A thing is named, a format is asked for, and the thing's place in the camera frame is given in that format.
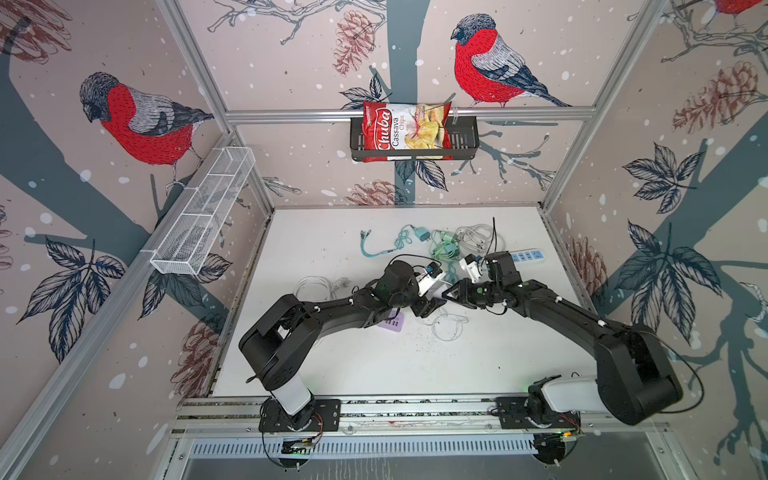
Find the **white charger adapter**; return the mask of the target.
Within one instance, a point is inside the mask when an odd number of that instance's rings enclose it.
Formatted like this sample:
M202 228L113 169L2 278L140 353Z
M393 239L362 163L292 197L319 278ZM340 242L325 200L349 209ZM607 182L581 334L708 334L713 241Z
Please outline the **white charger adapter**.
M419 281L418 280L418 287L419 287L419 296L424 297L428 294L434 294L436 290L439 290L440 288L444 288L446 285L446 282L444 281L444 278L436 280L431 279L429 277Z

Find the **purple power socket strip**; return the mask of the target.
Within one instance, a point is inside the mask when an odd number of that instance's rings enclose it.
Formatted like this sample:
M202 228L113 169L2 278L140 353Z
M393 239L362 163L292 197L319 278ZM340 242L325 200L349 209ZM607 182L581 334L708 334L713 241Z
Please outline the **purple power socket strip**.
M399 333L403 330L405 323L405 315L403 312L398 311L393 317L386 318L382 322L378 323L379 328Z

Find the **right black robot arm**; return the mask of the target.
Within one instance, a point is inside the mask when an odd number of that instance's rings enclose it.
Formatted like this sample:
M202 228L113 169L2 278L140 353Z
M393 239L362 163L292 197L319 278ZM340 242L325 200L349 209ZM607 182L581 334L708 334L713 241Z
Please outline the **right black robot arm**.
M565 411L606 411L627 425L660 414L683 399L683 388L662 342L647 326L603 319L568 301L538 280L524 280L513 256L497 252L485 258L487 281L462 279L442 297L470 309L498 304L537 321L589 353L596 363L584 392L597 400L579 406L566 397Z

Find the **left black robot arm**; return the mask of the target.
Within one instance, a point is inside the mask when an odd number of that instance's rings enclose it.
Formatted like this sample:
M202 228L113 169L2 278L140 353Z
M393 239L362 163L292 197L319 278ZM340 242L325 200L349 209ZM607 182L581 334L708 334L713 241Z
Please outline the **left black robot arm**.
M392 320L404 309L420 318L445 301L432 291L444 280L440 263L412 266L392 260L383 274L349 296L323 302L280 297L240 338L238 348L282 412L300 420L312 414L314 396L299 370L317 340Z

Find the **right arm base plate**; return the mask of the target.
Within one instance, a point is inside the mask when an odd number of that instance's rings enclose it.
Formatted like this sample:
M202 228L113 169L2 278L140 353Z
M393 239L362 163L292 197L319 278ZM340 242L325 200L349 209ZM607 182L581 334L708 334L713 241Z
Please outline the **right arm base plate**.
M558 429L580 430L581 418L575 412L555 412L539 397L527 395L497 397L488 410L504 430Z

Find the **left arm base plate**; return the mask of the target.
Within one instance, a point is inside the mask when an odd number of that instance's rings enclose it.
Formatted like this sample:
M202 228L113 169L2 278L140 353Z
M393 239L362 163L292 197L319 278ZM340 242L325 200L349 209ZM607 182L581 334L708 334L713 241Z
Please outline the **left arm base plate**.
M260 433L336 432L339 428L341 401L315 399L298 413L288 414L275 398L267 399L260 409Z

